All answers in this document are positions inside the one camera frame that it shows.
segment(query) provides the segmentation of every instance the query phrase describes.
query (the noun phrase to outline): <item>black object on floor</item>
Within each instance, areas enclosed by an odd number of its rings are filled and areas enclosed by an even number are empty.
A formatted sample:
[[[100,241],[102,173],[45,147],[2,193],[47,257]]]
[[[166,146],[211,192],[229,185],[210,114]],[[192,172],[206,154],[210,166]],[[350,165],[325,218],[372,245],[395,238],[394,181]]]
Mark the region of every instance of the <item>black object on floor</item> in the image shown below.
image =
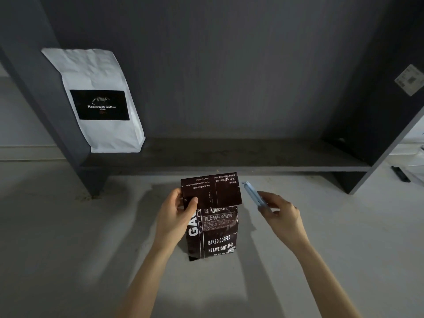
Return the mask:
[[[402,182],[410,183],[411,180],[405,175],[405,173],[399,168],[392,166],[391,169],[395,172],[395,174],[400,178]]]

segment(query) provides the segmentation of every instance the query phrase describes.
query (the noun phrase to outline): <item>shelf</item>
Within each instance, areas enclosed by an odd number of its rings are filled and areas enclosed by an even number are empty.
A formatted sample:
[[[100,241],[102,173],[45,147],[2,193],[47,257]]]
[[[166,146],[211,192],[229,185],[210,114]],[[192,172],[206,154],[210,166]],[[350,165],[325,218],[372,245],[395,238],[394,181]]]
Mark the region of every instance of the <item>shelf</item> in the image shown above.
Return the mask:
[[[370,167],[319,139],[147,138],[140,153],[91,153],[81,165],[149,171],[366,172]]]

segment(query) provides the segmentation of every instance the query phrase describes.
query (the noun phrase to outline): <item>floor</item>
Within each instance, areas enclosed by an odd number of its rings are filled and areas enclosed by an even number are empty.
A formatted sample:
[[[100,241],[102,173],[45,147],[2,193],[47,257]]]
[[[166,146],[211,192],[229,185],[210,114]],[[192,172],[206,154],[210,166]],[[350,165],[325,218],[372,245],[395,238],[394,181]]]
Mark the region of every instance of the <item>floor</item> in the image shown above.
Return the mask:
[[[179,179],[116,176],[91,199],[65,161],[0,163],[0,316],[111,317]],[[321,176],[240,176],[300,210],[364,317],[423,317],[424,187],[384,164],[355,195]],[[189,262],[180,243],[154,317],[320,317],[295,257],[242,192],[234,254]]]

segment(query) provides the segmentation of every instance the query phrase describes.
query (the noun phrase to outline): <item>person's right hand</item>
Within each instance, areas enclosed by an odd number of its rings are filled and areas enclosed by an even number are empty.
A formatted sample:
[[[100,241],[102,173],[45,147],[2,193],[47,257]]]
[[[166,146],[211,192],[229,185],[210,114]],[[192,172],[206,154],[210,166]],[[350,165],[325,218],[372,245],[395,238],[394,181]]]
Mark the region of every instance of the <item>person's right hand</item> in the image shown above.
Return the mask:
[[[270,208],[280,209],[271,213],[265,207],[258,208],[278,238],[294,254],[307,246],[309,239],[303,227],[299,209],[279,195],[261,191],[258,193]]]

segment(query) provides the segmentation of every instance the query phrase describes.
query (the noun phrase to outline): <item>qr code label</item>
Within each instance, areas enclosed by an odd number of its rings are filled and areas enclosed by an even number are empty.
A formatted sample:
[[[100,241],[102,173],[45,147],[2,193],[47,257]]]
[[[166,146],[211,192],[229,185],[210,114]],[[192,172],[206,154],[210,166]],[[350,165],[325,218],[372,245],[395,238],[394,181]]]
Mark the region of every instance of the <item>qr code label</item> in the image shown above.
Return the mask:
[[[424,74],[414,65],[409,65],[408,68],[395,79],[395,83],[408,95],[412,96],[424,86]]]

